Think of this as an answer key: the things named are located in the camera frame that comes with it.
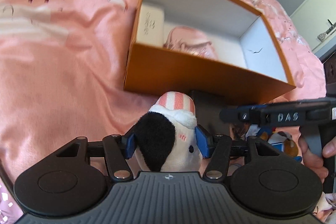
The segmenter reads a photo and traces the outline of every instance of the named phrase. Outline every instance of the black ear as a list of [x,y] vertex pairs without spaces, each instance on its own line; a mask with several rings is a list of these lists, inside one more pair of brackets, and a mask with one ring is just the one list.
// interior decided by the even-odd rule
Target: black ear
[[148,112],[134,126],[135,141],[146,165],[160,172],[175,143],[175,127],[164,115]]

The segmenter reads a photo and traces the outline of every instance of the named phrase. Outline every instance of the orange box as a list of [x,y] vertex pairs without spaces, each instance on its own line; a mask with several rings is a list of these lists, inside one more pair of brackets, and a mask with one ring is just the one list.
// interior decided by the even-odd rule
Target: orange box
[[[137,40],[142,2],[164,8],[164,39],[175,26],[206,33],[214,61]],[[139,0],[124,90],[162,95],[201,90],[228,104],[266,103],[295,88],[287,61],[266,17],[240,0]]]

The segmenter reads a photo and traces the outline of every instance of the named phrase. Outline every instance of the ridged surface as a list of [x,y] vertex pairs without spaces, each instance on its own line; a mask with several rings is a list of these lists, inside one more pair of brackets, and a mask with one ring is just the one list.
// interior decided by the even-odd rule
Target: ridged surface
[[242,209],[226,188],[203,181],[198,173],[142,172],[116,184],[105,200],[81,215],[43,219],[32,215],[17,224],[318,224],[314,216],[292,220],[266,219]]

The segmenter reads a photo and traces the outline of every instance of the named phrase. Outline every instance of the plush toy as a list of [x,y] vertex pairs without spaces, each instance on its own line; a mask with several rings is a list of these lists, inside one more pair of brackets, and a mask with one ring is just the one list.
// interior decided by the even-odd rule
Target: plush toy
[[198,171],[202,155],[197,147],[193,100],[167,92],[135,124],[135,156],[142,170]]
[[270,136],[268,143],[283,143],[283,152],[291,157],[296,157],[299,153],[299,149],[296,143],[293,141],[292,135],[288,132],[279,131]]

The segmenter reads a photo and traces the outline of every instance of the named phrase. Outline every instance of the black handheld device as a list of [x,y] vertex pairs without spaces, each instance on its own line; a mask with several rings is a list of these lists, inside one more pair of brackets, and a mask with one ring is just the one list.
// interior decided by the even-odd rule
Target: black handheld device
[[[220,118],[223,122],[247,122],[259,126],[299,126],[311,152],[322,157],[323,147],[336,136],[336,98],[229,107],[221,111]],[[329,170],[323,183],[325,193],[336,192],[335,159],[323,159]]]
[[[25,214],[17,224],[70,223],[320,223],[312,214],[322,193],[318,176],[267,142],[233,141],[196,128],[210,162],[199,172],[139,172],[126,160],[135,151],[132,128],[99,142],[77,137],[15,181]],[[246,164],[227,176],[232,156]],[[104,157],[108,176],[90,165]]]

